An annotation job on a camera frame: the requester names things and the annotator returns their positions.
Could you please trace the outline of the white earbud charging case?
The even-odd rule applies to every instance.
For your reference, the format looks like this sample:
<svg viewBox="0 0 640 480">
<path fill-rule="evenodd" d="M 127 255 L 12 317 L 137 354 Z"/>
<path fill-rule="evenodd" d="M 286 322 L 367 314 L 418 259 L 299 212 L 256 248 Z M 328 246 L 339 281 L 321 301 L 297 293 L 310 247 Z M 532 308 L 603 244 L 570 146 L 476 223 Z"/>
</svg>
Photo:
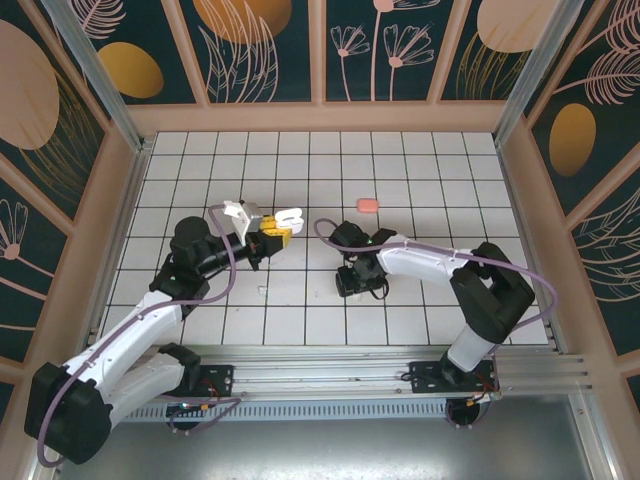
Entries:
<svg viewBox="0 0 640 480">
<path fill-rule="evenodd" d="M 274 215 L 278 229 L 289 229 L 293 235 L 301 232 L 304 226 L 301 208 L 279 210 Z"/>
</svg>

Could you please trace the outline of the perforated metal strip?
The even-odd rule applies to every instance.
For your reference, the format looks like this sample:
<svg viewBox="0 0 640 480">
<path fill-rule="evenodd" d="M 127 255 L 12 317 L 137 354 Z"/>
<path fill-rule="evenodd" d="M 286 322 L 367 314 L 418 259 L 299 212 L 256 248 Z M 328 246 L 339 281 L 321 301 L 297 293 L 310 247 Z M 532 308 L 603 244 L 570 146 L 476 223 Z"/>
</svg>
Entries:
<svg viewBox="0 0 640 480">
<path fill-rule="evenodd" d="M 443 418 L 444 398 L 398 398 L 320 401 L 243 401 L 233 409 L 217 406 L 185 412 L 177 403 L 147 404 L 124 418 L 126 423 L 224 421 L 315 421 L 394 418 Z"/>
</svg>

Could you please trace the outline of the aluminium side rail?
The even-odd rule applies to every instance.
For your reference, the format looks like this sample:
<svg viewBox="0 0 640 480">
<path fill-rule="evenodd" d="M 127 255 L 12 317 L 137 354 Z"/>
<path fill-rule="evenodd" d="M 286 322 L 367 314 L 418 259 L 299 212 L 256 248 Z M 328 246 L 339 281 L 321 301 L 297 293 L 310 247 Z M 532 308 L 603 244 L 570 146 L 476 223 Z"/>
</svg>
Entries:
<svg viewBox="0 0 640 480">
<path fill-rule="evenodd" d="M 574 262 L 559 201 L 528 129 L 513 130 L 508 139 L 497 143 L 497 150 L 514 201 L 527 264 L 557 292 L 556 306 L 546 321 L 559 351 L 571 353 L 575 341 L 568 308 Z"/>
<path fill-rule="evenodd" d="M 114 222 L 108 237 L 106 251 L 98 271 L 96 285 L 92 292 L 86 315 L 86 333 L 83 345 L 91 345 L 97 338 L 102 315 L 107 304 L 107 296 L 112 286 L 114 275 L 117 273 L 120 255 L 124 248 L 126 235 L 134 215 L 138 194 L 144 181 L 145 170 L 153 150 L 154 138 L 147 136 L 142 139 L 140 149 L 135 153 L 125 178 L 121 198 L 115 211 Z"/>
</svg>

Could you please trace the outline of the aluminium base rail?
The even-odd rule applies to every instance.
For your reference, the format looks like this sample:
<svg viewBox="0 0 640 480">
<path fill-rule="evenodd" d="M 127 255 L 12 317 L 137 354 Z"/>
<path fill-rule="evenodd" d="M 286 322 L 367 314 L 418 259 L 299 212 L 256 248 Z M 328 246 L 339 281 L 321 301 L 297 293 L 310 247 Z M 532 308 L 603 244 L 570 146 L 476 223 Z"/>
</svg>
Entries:
<svg viewBox="0 0 640 480">
<path fill-rule="evenodd" d="M 400 379 L 411 362 L 437 361 L 443 346 L 239 346 L 191 348 L 205 365 L 232 365 L 232 393 L 246 400 L 408 398 Z M 494 357 L 502 397 L 590 393 L 579 355 L 551 348 L 506 346 Z"/>
</svg>

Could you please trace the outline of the aluminium frame post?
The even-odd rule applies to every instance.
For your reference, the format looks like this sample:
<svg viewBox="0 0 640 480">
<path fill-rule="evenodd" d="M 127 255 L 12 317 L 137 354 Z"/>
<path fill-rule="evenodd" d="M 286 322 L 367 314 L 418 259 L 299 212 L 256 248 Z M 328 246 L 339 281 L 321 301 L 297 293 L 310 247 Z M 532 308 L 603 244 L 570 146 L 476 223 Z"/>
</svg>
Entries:
<svg viewBox="0 0 640 480">
<path fill-rule="evenodd" d="M 585 0 L 559 0 L 506 101 L 493 132 L 499 150 L 508 140 L 537 86 L 557 57 Z"/>
<path fill-rule="evenodd" d="M 593 389 L 578 385 L 577 391 L 570 395 L 570 403 L 592 479 L 624 480 Z"/>
<path fill-rule="evenodd" d="M 133 151 L 143 150 L 144 137 L 138 131 L 120 93 L 116 90 L 103 63 L 89 38 L 81 29 L 71 6 L 66 0 L 41 0 L 62 38 L 83 67 L 115 125 Z"/>
</svg>

